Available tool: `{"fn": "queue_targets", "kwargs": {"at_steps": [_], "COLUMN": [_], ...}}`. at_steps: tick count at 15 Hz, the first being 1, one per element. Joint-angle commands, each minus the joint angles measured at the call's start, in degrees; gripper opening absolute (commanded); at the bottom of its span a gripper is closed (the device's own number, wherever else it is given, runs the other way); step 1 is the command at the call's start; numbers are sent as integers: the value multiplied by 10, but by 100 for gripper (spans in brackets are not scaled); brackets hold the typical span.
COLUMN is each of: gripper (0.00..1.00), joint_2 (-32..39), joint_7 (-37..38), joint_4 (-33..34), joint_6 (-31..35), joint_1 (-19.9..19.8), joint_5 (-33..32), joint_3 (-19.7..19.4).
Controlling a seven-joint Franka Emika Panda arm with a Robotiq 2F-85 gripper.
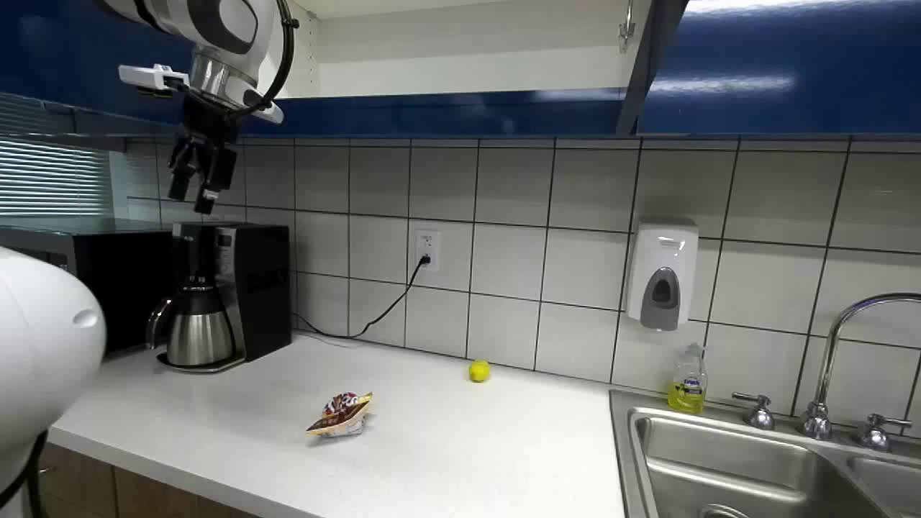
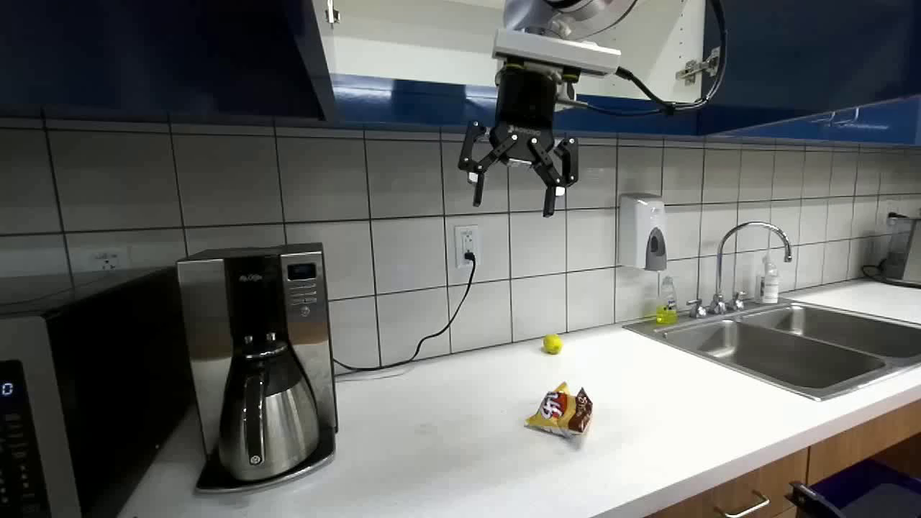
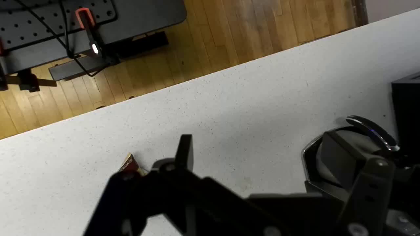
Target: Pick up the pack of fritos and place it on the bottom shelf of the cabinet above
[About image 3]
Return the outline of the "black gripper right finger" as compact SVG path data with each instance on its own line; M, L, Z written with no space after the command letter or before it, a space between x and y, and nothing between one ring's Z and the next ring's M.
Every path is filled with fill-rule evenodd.
M380 236L391 199L395 166L370 159L350 189L340 213L336 234L340 236Z

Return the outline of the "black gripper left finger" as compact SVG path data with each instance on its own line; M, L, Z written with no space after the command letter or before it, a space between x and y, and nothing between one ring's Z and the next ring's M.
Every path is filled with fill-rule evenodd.
M148 220L162 216L181 236L191 233L191 216L203 196L203 179L162 159L147 175L124 168L107 181L82 236L141 236Z

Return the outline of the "dark perforated robot base table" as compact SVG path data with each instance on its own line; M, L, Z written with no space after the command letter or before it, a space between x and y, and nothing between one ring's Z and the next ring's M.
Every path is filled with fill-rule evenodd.
M56 81L86 75L136 53L135 37L185 19L183 0L0 0L1 73L64 60Z

